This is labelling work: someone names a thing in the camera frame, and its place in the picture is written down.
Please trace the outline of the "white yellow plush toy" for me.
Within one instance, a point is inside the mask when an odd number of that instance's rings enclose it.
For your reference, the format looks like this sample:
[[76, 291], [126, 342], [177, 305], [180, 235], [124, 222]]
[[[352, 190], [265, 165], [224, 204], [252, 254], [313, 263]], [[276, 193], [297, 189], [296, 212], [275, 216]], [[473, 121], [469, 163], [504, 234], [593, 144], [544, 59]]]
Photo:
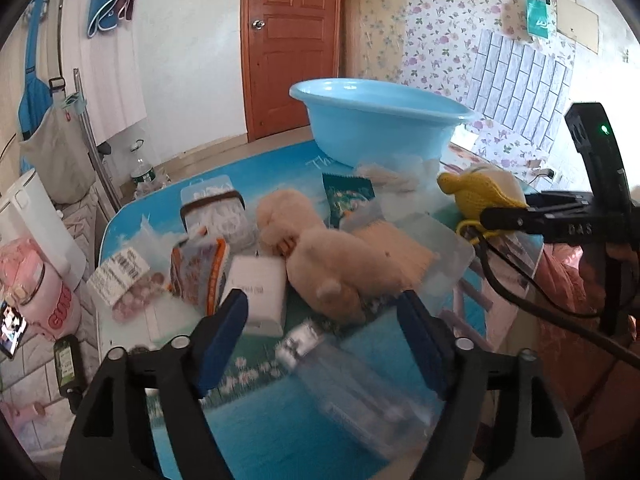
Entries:
[[437, 177], [440, 190], [454, 198], [462, 214], [456, 232], [480, 226], [480, 214], [487, 208], [526, 208], [518, 179], [513, 174], [489, 165], [475, 165], [461, 174], [442, 172]]

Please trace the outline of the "clear bag of beige sticks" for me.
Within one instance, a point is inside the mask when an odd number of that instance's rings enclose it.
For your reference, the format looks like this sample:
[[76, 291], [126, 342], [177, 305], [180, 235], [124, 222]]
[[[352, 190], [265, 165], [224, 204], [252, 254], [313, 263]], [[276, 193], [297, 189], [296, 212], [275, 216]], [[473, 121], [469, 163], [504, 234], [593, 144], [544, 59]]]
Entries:
[[341, 221], [340, 229], [381, 249], [417, 292], [432, 297], [451, 292], [475, 255], [470, 243], [428, 214], [391, 222], [356, 218], [353, 212]]

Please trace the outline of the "labelled bag of sweets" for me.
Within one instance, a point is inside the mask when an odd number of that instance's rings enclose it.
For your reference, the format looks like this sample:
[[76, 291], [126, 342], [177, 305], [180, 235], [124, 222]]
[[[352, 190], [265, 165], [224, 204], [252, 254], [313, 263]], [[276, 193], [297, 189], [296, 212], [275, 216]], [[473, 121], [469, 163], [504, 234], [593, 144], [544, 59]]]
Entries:
[[106, 259], [88, 279], [91, 299], [124, 324], [168, 292], [165, 275], [153, 271], [142, 255], [126, 247]]

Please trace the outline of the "dark green snack packet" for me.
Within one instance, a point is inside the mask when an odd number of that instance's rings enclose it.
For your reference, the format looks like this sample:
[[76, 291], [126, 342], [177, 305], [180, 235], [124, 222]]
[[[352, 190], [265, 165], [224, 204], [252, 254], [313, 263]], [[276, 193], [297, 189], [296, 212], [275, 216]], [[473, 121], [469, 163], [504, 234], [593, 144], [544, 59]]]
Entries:
[[329, 224], [334, 229], [340, 226], [346, 214], [375, 199], [373, 185], [367, 178], [322, 174], [322, 183], [329, 204]]

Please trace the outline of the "orange white snack packet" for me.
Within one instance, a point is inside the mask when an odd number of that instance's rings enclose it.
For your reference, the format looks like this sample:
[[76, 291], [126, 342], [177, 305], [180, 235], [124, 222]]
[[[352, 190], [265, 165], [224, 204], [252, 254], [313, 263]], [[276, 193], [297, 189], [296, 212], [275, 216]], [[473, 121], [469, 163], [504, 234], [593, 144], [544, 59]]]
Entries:
[[227, 241], [201, 226], [171, 249], [169, 290], [185, 304], [213, 315], [229, 263]]

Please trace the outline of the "beige plush dog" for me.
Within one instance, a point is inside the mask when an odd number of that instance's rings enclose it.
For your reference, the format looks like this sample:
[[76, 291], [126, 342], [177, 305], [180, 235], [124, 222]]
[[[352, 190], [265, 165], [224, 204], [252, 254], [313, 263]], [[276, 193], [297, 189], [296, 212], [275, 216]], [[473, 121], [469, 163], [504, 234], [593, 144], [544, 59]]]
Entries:
[[366, 301], [396, 297], [412, 287], [391, 256], [328, 228], [311, 200], [294, 188], [262, 197], [255, 220], [260, 253], [282, 257], [300, 298], [337, 324], [363, 324]]

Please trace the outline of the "dark green bottle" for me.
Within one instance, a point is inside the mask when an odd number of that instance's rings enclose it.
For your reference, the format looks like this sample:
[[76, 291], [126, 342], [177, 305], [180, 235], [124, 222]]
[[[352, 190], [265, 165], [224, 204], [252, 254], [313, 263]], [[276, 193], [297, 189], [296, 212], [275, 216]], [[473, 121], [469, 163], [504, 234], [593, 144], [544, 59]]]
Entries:
[[88, 386], [77, 337], [67, 335], [55, 341], [53, 354], [58, 392], [76, 414]]

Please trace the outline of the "smartphone with lit screen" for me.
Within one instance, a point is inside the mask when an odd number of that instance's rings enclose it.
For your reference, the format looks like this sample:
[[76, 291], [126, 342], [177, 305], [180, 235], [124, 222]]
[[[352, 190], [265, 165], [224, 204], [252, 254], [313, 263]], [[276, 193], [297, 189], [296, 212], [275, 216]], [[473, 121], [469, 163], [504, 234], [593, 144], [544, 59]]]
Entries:
[[6, 302], [1, 305], [0, 330], [1, 352], [12, 360], [26, 333], [27, 322], [16, 307]]

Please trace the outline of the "pink water bottle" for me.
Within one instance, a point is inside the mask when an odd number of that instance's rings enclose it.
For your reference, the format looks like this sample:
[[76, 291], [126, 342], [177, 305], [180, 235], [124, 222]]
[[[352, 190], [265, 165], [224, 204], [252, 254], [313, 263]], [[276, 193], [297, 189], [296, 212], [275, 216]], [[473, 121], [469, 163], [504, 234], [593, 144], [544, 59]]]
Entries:
[[81, 305], [31, 238], [1, 247], [1, 299], [50, 341], [76, 333]]

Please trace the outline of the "light blue plastic basin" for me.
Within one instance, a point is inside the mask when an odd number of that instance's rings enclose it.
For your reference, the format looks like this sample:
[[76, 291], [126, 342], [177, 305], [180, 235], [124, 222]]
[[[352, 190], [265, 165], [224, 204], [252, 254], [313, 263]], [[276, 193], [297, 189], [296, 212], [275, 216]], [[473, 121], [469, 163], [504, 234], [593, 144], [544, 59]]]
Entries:
[[476, 117], [446, 96], [370, 79], [301, 81], [290, 97], [306, 106], [318, 148], [351, 167], [393, 156], [439, 159], [454, 130]]

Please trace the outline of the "teal hanging packet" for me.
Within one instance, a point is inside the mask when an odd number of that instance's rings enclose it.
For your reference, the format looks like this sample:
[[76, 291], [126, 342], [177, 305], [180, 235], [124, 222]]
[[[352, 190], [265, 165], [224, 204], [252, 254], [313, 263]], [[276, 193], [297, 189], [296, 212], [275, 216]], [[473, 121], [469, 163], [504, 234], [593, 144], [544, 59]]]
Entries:
[[553, 32], [551, 0], [526, 0], [526, 29], [530, 36], [548, 40]]

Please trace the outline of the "white electric kettle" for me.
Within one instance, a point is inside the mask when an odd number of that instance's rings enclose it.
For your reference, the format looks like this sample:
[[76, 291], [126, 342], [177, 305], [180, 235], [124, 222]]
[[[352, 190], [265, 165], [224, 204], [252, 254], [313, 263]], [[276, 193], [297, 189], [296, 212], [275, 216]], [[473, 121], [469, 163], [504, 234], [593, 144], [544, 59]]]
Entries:
[[22, 174], [1, 197], [1, 244], [32, 238], [43, 258], [55, 267], [64, 283], [75, 290], [87, 259], [53, 207], [35, 169]]

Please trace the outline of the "green cap plastic bottle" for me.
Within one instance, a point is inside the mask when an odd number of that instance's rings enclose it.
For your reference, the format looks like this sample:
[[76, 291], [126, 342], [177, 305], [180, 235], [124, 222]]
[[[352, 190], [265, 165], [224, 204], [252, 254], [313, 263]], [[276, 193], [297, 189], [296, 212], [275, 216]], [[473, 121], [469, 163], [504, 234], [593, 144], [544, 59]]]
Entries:
[[155, 168], [144, 158], [142, 153], [143, 145], [144, 141], [138, 139], [129, 148], [130, 154], [134, 158], [130, 178], [134, 184], [134, 198], [136, 200], [160, 188], [160, 180], [158, 180]]

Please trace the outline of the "grey tote bag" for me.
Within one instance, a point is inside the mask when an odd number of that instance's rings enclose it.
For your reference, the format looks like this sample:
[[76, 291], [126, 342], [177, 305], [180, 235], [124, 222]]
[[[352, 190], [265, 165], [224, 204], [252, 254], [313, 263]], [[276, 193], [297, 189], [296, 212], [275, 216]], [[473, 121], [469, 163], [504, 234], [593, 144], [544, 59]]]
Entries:
[[96, 180], [80, 120], [62, 91], [55, 92], [39, 127], [20, 148], [53, 203], [79, 202]]

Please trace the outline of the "brown wooden door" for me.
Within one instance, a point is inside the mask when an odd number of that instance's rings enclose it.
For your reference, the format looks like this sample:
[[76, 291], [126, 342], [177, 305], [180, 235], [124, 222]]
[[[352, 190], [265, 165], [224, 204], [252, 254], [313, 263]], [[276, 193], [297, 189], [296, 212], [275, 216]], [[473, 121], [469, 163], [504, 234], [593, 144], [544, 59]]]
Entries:
[[241, 64], [248, 140], [309, 124], [290, 97], [299, 81], [335, 77], [341, 0], [241, 0]]

